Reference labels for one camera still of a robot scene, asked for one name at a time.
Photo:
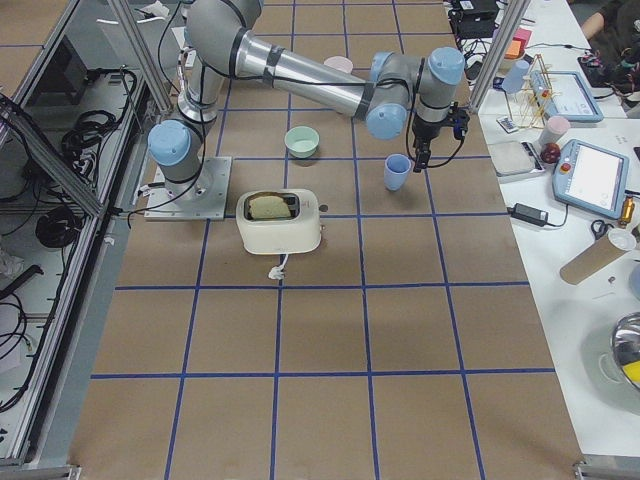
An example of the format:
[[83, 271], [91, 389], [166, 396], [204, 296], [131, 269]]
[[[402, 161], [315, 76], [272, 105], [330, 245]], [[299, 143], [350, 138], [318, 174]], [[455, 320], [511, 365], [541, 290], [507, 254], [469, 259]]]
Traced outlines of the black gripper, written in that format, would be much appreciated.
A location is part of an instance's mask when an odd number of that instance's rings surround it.
[[412, 120], [414, 140], [414, 168], [415, 173], [426, 170], [431, 159], [431, 141], [437, 138], [441, 128], [446, 124], [448, 110], [416, 111]]

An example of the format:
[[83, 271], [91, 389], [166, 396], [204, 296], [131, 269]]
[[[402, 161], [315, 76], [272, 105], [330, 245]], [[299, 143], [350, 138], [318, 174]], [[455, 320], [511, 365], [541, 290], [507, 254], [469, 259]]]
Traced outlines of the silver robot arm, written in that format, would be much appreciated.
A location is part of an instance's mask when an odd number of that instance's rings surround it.
[[431, 143], [442, 128], [464, 142], [469, 116], [454, 97], [465, 61], [457, 49], [428, 57], [378, 52], [363, 80], [259, 39], [252, 28], [262, 9], [260, 1], [191, 2], [185, 39], [197, 58], [181, 83], [179, 121], [215, 121], [224, 80], [260, 81], [360, 119], [377, 139], [404, 135], [415, 172], [431, 167]]

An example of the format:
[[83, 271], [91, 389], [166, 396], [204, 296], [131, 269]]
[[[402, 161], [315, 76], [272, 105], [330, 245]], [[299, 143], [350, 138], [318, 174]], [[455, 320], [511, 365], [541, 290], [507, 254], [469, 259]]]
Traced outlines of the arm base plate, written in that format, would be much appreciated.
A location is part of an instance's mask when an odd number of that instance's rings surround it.
[[190, 183], [183, 187], [169, 183], [166, 188], [164, 175], [157, 167], [154, 181], [161, 186], [150, 190], [144, 217], [151, 221], [222, 220], [231, 168], [230, 156], [206, 157], [200, 178], [183, 193]]

